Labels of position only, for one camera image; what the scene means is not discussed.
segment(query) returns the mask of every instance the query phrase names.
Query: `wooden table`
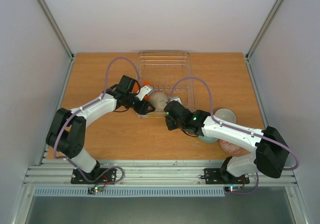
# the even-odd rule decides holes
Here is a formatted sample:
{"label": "wooden table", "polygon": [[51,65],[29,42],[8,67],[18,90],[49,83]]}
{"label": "wooden table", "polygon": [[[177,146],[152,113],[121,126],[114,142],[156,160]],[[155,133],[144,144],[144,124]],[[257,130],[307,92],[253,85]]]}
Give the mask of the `wooden table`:
{"label": "wooden table", "polygon": [[[108,64],[119,56],[137,62],[137,53],[78,53],[62,107],[79,107],[96,98],[104,88]],[[239,125],[264,128],[242,53],[191,53],[190,58],[192,75],[211,89],[214,111],[228,108]],[[110,69],[108,85],[118,83],[122,75],[136,76],[128,62],[118,60]],[[209,111],[206,88],[197,81],[193,84],[196,108]],[[139,118],[133,110],[108,113],[92,123],[84,146],[98,160],[221,160],[230,156],[219,142],[204,143],[179,129],[168,131],[164,118]],[[53,158],[52,148],[47,158]]]}

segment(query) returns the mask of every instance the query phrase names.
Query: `purple cable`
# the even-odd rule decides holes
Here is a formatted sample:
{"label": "purple cable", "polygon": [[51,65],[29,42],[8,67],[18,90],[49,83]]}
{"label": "purple cable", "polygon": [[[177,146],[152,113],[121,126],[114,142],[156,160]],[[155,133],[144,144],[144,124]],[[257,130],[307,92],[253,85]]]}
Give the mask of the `purple cable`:
{"label": "purple cable", "polygon": [[[169,100],[172,98],[172,95],[173,95],[173,93],[174,93],[174,90],[175,90],[176,86],[177,86],[180,82],[185,81],[185,80],[189,80],[189,79],[198,80],[198,81],[202,82],[202,83],[205,85],[205,87],[206,87],[206,89],[207,89],[207,91],[208,91],[208,94],[209,94],[211,118],[212,118],[212,120],[213,120],[215,123],[217,123],[217,124],[219,124],[219,125],[221,125],[221,126],[223,126],[223,127],[227,127],[227,128],[230,128],[230,129],[233,129],[233,130],[236,130],[236,131],[239,131],[239,132],[242,132],[242,133],[251,135],[251,132],[248,131],[248,130],[244,130],[244,129],[242,129],[242,128],[235,127],[235,126],[232,126],[232,125],[223,123],[223,122],[221,122],[221,121],[218,121],[218,120],[215,118],[215,116],[214,116],[214,103],[213,103],[213,98],[212,98],[212,94],[211,94],[210,88],[209,88],[208,84],[207,84],[204,80],[200,79],[199,77],[187,76],[187,77],[185,77],[185,78],[182,78],[181,80],[178,80],[178,81],[176,82],[176,84],[174,84],[174,86],[173,86],[173,88],[172,88],[172,90],[171,90],[171,93],[170,93],[170,96],[169,96]],[[293,150],[291,150],[289,147],[283,145],[282,143],[280,143],[280,142],[278,142],[278,141],[276,141],[276,140],[273,140],[273,139],[271,139],[271,138],[265,137],[265,136],[263,136],[263,135],[259,135],[259,134],[256,134],[256,133],[253,133],[253,135],[254,135],[255,137],[257,137],[257,138],[261,138],[261,139],[264,139],[264,140],[266,140],[266,141],[268,141],[268,142],[271,142],[271,143],[273,143],[273,144],[276,144],[276,145],[278,145],[279,147],[281,147],[281,148],[285,149],[286,151],[288,151],[289,153],[291,153],[291,155],[292,155],[292,156],[294,157],[294,159],[295,159],[295,166],[294,166],[294,167],[289,167],[289,168],[283,168],[284,171],[293,171],[293,170],[295,170],[295,169],[297,169],[297,168],[299,167],[299,159],[298,159],[298,156],[297,156],[297,155],[295,154],[295,152],[294,152]]]}
{"label": "purple cable", "polygon": [[[117,61],[117,60],[119,60],[119,59],[126,60],[126,61],[130,62],[130,64],[134,67],[135,72],[136,72],[138,78],[140,79],[140,82],[141,82],[142,85],[143,85],[142,79],[141,79],[141,77],[140,77],[140,75],[139,75],[138,69],[137,69],[137,67],[135,66],[135,64],[134,64],[130,59],[128,59],[128,58],[126,58],[126,57],[121,57],[121,56],[119,56],[119,57],[113,59],[113,60],[109,63],[109,65],[108,65],[108,67],[107,67],[107,69],[106,69],[105,81],[104,81],[104,90],[103,90],[103,94],[102,94],[102,96],[101,96],[101,99],[104,98],[104,96],[105,96],[105,94],[106,94],[106,91],[107,91],[108,75],[109,75],[110,67],[111,67],[111,65],[112,65],[115,61]],[[96,103],[98,103],[98,102],[100,102],[100,99],[96,99],[96,100],[93,100],[92,102],[89,102],[87,105],[84,105],[84,106],[82,107],[82,110],[79,109],[79,110],[75,111],[75,112],[65,121],[65,123],[63,124],[60,132],[58,133],[58,136],[56,137],[56,140],[55,140],[55,143],[54,143],[54,146],[53,146],[53,157],[54,157],[55,159],[66,159],[70,164],[72,164],[75,168],[77,168],[77,169],[79,170],[79,172],[81,173],[81,175],[83,176],[83,178],[84,178],[87,182],[95,182],[95,181],[98,180],[100,177],[102,177],[102,175],[103,175],[104,173],[106,173],[108,170],[113,169],[113,168],[118,168],[118,169],[122,172],[122,175],[121,175],[121,178],[120,178],[120,179],[118,179],[118,180],[116,180],[116,181],[113,181],[113,182],[109,182],[110,184],[114,184],[114,183],[117,183],[117,182],[119,182],[120,180],[122,180],[122,179],[124,178],[124,176],[125,176],[124,170],[123,170],[121,167],[118,167],[118,166],[110,167],[110,168],[106,169],[96,180],[90,181],[90,180],[86,177],[86,175],[83,173],[83,171],[82,171],[71,159],[69,159],[67,156],[64,156],[64,155],[62,155],[62,156],[57,156],[58,143],[59,143],[59,141],[60,141],[60,138],[61,138],[62,134],[64,133],[64,130],[66,129],[66,127],[68,126],[68,124],[70,123],[70,121],[71,121],[78,113],[80,113],[81,111],[83,111],[83,110],[91,107],[92,105],[94,105],[94,104],[96,104]]]}
{"label": "purple cable", "polygon": [[141,79],[141,77],[140,77],[140,75],[139,75],[139,72],[138,72],[138,69],[137,69],[136,65],[135,65],[130,59],[128,59],[128,58],[126,58],[126,57],[123,57],[123,56],[119,56],[119,57],[113,59],[113,60],[110,62],[110,64],[108,65],[107,69],[106,69],[105,79],[104,79],[104,90],[103,90],[103,94],[102,94],[102,97],[101,97],[101,98],[104,98],[104,96],[105,96],[105,94],[106,94],[106,91],[107,91],[108,75],[109,75],[110,67],[111,67],[111,65],[112,65],[115,61],[120,60],[120,59],[126,60],[126,61],[130,62],[130,64],[131,64],[131,65],[134,67],[134,69],[135,69],[136,75],[138,76],[138,78],[139,78],[139,80],[140,80],[141,86],[144,85],[144,83],[143,83],[143,81],[142,81],[142,79]]}
{"label": "purple cable", "polygon": [[256,173],[256,184],[255,184],[255,187],[253,190],[251,191],[248,191],[248,192],[240,192],[240,191],[224,191],[224,193],[226,194],[236,194],[236,195],[248,195],[248,194],[252,194],[254,193],[257,189],[258,189],[258,186],[259,186],[259,175],[258,173]]}

